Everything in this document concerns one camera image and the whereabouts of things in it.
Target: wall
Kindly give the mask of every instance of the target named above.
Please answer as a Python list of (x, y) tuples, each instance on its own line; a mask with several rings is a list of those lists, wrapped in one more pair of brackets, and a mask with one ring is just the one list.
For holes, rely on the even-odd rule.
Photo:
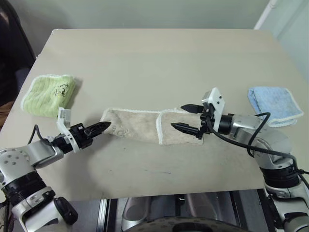
[(9, 0), (36, 55), (52, 29), (252, 29), (268, 0)]
[(308, 2), (308, 0), (279, 0), (261, 26), (261, 29), (273, 32), (307, 80), (309, 80)]

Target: towel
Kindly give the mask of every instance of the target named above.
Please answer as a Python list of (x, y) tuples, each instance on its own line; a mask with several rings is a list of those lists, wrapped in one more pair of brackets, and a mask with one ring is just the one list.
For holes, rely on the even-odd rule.
[(271, 113), (268, 120), (270, 127), (293, 125), (304, 114), (286, 88), (253, 87), (249, 89), (248, 98), (258, 114)]
[(59, 107), (66, 107), (74, 89), (70, 75), (38, 76), (23, 97), (21, 109), (36, 116), (57, 117)]
[(160, 145), (203, 144), (203, 140), (184, 134), (171, 126), (172, 122), (183, 122), (200, 127), (199, 115), (184, 110), (143, 111), (106, 109), (101, 121), (112, 124), (104, 133)]

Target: beige towel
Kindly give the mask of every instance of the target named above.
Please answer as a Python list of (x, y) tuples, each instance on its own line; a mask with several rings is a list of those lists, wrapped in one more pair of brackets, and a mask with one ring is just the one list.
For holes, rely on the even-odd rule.
[(203, 140), (184, 134), (171, 126), (173, 122), (187, 123), (200, 127), (200, 118), (184, 110), (142, 111), (107, 109), (101, 121), (112, 124), (104, 133), (143, 142), (171, 144), (203, 144)]

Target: beige table surface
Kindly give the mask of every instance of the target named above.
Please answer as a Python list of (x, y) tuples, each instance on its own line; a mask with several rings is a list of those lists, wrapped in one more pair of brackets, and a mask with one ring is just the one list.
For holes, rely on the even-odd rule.
[[(57, 29), (29, 73), (0, 133), (0, 148), (27, 143), (34, 124), (43, 136), (58, 134), (56, 120), (20, 109), (40, 74), (80, 80), (69, 107), (71, 124), (98, 122), (104, 109), (163, 110), (200, 104), (218, 87), (225, 112), (254, 114), (253, 86), (287, 87), (305, 116), (281, 128), (300, 168), (308, 161), (308, 84), (272, 35), (233, 29)], [(246, 150), (205, 135), (204, 145), (142, 143), (111, 135), (65, 157), (39, 174), (68, 200), (225, 191), (263, 187)]]

